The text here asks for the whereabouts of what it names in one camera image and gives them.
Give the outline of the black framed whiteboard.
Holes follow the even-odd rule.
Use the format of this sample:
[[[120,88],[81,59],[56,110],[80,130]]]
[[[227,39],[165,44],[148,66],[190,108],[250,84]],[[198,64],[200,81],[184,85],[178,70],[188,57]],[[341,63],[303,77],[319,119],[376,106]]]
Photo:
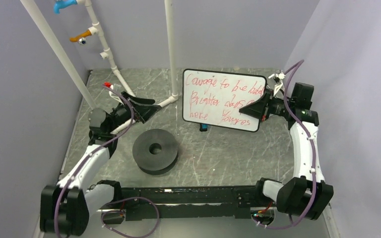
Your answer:
[[[267,80],[261,75],[185,69],[182,118],[248,132],[259,129],[260,120],[239,110],[264,94]]]

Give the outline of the blue whiteboard eraser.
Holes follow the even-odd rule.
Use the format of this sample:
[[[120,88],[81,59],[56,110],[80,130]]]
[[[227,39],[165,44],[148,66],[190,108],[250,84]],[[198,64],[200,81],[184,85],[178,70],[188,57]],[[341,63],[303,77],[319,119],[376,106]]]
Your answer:
[[[208,130],[208,125],[207,124],[203,124],[203,123],[199,124],[199,131],[205,132],[207,130]]]

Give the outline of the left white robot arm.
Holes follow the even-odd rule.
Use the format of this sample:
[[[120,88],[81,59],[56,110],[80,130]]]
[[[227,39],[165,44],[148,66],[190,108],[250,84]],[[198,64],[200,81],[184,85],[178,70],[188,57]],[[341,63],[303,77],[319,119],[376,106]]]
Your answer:
[[[63,235],[82,235],[89,218],[102,207],[117,208],[127,199],[120,182],[101,180],[91,188],[92,181],[117,149],[118,139],[127,132],[113,131],[127,123],[146,123],[162,109],[153,99],[138,98],[123,91],[117,93],[120,103],[110,113],[94,108],[88,115],[89,142],[85,153],[73,169],[55,185],[41,192],[39,227],[42,232]]]

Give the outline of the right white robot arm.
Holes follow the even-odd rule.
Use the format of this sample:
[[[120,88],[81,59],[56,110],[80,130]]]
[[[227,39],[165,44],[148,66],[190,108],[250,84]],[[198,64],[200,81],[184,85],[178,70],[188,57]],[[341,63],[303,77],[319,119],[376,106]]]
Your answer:
[[[261,178],[255,185],[254,201],[260,206],[270,201],[287,215],[316,220],[334,195],[332,185],[326,184],[318,156],[318,113],[311,110],[314,87],[296,83],[288,98],[276,98],[266,90],[260,99],[242,107],[239,112],[266,120],[271,115],[283,117],[293,142],[293,177],[282,183]]]

